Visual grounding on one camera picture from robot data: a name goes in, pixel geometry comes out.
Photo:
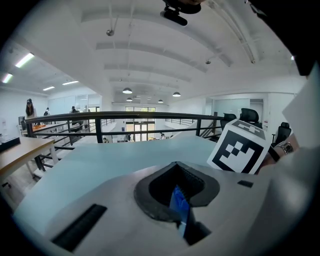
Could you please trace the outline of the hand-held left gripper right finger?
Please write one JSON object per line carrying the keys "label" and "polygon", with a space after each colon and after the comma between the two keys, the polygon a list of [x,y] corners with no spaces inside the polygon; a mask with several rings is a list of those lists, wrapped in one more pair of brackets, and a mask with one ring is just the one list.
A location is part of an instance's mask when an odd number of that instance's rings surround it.
{"label": "hand-held left gripper right finger", "polygon": [[178,163],[199,177],[201,191],[189,199],[190,217],[199,226],[195,241],[177,256],[242,256],[245,240],[263,204],[269,180],[258,175]]}

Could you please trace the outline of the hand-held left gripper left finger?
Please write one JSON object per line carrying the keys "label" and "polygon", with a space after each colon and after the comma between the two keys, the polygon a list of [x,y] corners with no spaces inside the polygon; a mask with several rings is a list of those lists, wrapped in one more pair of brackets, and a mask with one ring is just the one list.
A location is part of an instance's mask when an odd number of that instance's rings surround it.
{"label": "hand-held left gripper left finger", "polygon": [[189,173],[173,162],[109,179],[62,208],[45,237],[73,256],[176,256],[189,244],[170,202]]}

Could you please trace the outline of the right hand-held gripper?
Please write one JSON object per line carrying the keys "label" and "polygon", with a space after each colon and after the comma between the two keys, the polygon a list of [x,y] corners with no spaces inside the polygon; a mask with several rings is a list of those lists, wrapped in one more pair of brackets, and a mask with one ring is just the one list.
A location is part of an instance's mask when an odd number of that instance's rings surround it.
{"label": "right hand-held gripper", "polygon": [[266,154],[265,131],[234,119],[225,125],[207,163],[217,170],[254,175]]}

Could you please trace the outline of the big translucent blue plate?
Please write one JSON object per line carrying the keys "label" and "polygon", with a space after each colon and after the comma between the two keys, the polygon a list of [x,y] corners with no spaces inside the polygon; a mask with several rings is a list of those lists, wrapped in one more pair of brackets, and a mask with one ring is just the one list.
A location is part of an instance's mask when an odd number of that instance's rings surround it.
{"label": "big translucent blue plate", "polygon": [[184,237],[189,218],[190,205],[178,185],[175,186],[171,194],[169,208],[180,216],[181,221],[177,229],[179,234]]}

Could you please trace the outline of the silver wristwatch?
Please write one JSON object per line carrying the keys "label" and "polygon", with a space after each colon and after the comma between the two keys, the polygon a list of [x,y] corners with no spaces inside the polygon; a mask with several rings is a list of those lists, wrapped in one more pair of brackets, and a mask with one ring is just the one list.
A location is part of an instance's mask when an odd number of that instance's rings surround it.
{"label": "silver wristwatch", "polygon": [[294,148],[290,142],[283,141],[283,142],[277,144],[274,147],[274,150],[280,157],[282,157],[282,156],[285,156],[285,155],[292,153],[294,151]]}

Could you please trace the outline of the glass entrance door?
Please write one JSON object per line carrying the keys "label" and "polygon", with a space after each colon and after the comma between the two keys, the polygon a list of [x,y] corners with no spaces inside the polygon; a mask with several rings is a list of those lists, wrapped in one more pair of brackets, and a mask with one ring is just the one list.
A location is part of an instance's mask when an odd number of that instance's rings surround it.
{"label": "glass entrance door", "polygon": [[155,133],[153,132],[155,128],[156,122],[154,118],[127,118],[125,120],[125,130],[134,132],[127,136],[127,140],[131,142],[152,141],[155,138]]}

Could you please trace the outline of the black metal railing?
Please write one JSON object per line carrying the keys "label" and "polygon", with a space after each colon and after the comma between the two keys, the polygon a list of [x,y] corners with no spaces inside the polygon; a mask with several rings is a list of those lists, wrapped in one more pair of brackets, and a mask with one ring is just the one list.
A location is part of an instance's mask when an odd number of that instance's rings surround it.
{"label": "black metal railing", "polygon": [[97,111],[65,113],[29,118],[21,121],[21,134],[28,138],[53,139],[57,152],[72,151],[74,144],[86,138],[90,143],[121,143],[128,141],[126,119],[155,119],[153,140],[170,139],[176,135],[195,135],[214,142],[222,133],[220,120],[214,115],[158,111]]}

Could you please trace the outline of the wooden desk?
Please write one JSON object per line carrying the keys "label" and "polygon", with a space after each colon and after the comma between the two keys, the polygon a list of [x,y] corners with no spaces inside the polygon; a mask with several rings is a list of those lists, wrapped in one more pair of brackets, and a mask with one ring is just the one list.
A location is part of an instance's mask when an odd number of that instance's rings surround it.
{"label": "wooden desk", "polygon": [[42,152],[50,151],[53,163],[59,162],[54,139],[21,137],[20,144],[0,153],[0,188],[4,180],[23,165],[28,165],[32,159]]}

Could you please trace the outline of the black flat box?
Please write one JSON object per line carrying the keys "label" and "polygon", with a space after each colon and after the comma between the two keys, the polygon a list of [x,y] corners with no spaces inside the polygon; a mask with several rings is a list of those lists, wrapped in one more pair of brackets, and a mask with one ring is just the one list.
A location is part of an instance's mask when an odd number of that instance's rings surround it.
{"label": "black flat box", "polygon": [[9,150],[21,143],[19,137],[14,137],[11,139],[8,139],[6,141],[0,142],[0,153]]}

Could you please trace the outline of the person's black shirt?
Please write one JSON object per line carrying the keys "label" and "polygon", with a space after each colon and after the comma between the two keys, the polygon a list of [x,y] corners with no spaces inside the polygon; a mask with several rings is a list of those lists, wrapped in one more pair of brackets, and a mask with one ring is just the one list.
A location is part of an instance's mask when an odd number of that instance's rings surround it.
{"label": "person's black shirt", "polygon": [[247,0],[294,57],[301,76],[320,64],[320,0]]}

